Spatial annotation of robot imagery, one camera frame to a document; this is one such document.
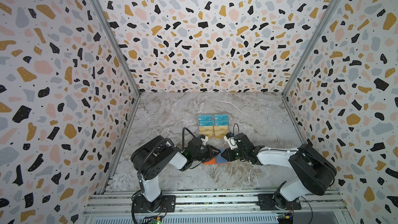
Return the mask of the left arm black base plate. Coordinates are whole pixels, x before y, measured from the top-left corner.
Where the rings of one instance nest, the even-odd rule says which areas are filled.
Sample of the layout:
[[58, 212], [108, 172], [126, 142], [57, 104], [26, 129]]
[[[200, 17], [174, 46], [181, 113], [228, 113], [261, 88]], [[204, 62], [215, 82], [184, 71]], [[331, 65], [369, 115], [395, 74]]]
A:
[[167, 212], [173, 213], [176, 206], [175, 195], [160, 195], [153, 202], [149, 202], [142, 194], [134, 197], [132, 210], [134, 213], [155, 213]]

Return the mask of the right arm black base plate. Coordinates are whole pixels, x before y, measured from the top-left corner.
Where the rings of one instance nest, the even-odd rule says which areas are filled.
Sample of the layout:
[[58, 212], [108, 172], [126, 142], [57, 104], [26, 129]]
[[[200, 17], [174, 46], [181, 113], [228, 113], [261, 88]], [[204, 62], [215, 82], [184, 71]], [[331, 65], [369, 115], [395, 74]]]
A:
[[262, 211], [295, 211], [302, 209], [299, 200], [288, 202], [281, 197], [275, 197], [274, 194], [258, 194], [257, 206]]

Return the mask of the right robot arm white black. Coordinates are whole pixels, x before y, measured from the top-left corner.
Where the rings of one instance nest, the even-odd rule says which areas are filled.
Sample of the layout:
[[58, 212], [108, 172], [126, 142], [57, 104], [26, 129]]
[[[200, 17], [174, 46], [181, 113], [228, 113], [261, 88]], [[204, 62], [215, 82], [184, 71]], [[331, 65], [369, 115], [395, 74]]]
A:
[[284, 210], [307, 194], [324, 195], [335, 182], [336, 168], [311, 145], [282, 149], [255, 146], [243, 133], [227, 133], [224, 140], [230, 148], [221, 153], [228, 162], [248, 161], [259, 166], [281, 166], [294, 171], [296, 178], [283, 182], [272, 196], [277, 209]]

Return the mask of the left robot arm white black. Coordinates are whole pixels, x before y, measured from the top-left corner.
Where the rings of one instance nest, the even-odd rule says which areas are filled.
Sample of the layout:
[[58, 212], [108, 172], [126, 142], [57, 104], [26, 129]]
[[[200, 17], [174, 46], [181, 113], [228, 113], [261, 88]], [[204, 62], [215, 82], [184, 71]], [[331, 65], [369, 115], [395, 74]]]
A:
[[200, 136], [193, 137], [185, 149], [179, 149], [171, 139], [157, 136], [136, 150], [131, 162], [137, 171], [144, 206], [156, 211], [162, 203], [162, 192], [158, 175], [167, 165], [179, 171], [193, 169], [193, 162], [206, 163], [222, 151], [211, 145], [204, 145]]

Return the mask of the orange card holder wallet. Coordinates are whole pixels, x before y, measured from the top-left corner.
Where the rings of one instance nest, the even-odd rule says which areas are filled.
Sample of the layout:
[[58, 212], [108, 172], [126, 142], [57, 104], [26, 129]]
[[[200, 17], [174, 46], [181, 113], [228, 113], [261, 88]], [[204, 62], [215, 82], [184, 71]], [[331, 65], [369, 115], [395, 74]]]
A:
[[215, 158], [211, 159], [208, 162], [205, 162], [205, 165], [209, 164], [227, 164], [229, 163], [228, 160], [226, 160], [224, 157], [221, 156], [221, 154], [218, 154]]

